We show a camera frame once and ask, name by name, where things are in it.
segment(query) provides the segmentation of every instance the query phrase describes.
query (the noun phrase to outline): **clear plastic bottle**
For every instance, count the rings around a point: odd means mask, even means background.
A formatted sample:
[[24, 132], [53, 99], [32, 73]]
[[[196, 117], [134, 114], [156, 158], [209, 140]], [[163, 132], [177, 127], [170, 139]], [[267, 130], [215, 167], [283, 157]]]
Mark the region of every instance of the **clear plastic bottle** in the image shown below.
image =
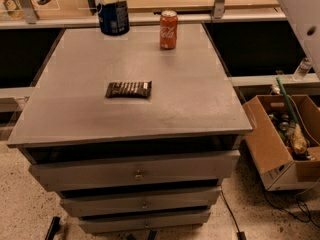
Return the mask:
[[303, 81], [304, 77], [308, 74], [308, 72], [310, 71], [311, 68], [312, 68], [312, 65], [311, 65], [309, 59], [307, 57], [304, 58], [300, 62], [296, 71], [294, 72], [292, 79], [296, 82]]

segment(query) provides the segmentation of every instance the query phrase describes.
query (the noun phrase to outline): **floor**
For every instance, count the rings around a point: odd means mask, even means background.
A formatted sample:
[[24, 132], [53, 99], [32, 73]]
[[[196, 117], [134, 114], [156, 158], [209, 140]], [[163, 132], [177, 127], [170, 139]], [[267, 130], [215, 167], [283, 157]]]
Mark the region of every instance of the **floor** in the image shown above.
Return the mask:
[[[287, 212], [272, 208], [264, 197], [259, 174], [245, 143], [241, 157], [229, 179], [222, 184], [223, 192], [241, 231], [249, 240], [319, 239], [320, 229], [311, 222], [303, 223]], [[59, 206], [55, 193], [46, 193], [28, 172], [28, 161], [16, 149], [0, 141], [0, 239], [45, 239], [53, 216], [61, 218], [61, 230], [55, 240], [125, 240], [133, 234], [137, 240], [147, 239], [149, 231], [87, 235]], [[306, 220], [294, 196], [299, 191], [267, 192], [270, 202], [288, 209]], [[320, 188], [312, 188], [302, 199], [313, 220], [320, 225]], [[211, 208], [208, 223], [157, 230], [156, 240], [236, 240], [236, 226], [220, 196]]]

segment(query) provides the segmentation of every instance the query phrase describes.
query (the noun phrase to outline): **box of items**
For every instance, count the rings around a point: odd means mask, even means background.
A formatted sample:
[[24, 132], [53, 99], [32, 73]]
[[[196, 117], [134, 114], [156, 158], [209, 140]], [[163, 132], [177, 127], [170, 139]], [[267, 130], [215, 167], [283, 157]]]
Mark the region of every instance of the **box of items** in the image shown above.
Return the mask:
[[258, 95], [243, 105], [254, 128], [245, 140], [268, 191], [307, 189], [320, 178], [320, 110], [307, 95], [290, 100], [307, 143], [303, 155], [294, 153], [289, 128], [296, 125], [282, 95]]

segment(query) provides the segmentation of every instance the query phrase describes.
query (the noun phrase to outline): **metal bracket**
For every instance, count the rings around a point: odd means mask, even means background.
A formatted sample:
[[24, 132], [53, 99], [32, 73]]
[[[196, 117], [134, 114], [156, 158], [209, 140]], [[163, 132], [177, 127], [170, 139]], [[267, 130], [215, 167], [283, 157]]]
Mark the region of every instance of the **metal bracket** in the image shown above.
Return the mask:
[[221, 19], [224, 14], [225, 0], [214, 0], [211, 16], [215, 19]]
[[39, 17], [34, 11], [31, 0], [19, 0], [24, 14], [24, 19], [29, 24], [34, 24], [38, 21]]

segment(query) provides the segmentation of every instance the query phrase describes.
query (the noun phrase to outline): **wooden panel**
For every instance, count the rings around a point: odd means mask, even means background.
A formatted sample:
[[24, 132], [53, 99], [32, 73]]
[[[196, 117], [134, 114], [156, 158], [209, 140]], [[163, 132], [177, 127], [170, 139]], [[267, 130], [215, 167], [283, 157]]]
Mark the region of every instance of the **wooden panel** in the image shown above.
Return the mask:
[[103, 188], [229, 177], [237, 150], [32, 165], [47, 191]]
[[155, 211], [184, 207], [210, 207], [217, 201], [220, 187], [143, 192], [61, 200], [73, 217]]
[[111, 218], [81, 221], [80, 227], [86, 233], [154, 229], [178, 225], [203, 224], [208, 221], [209, 216], [209, 210], [151, 216], [143, 215], [121, 219]]

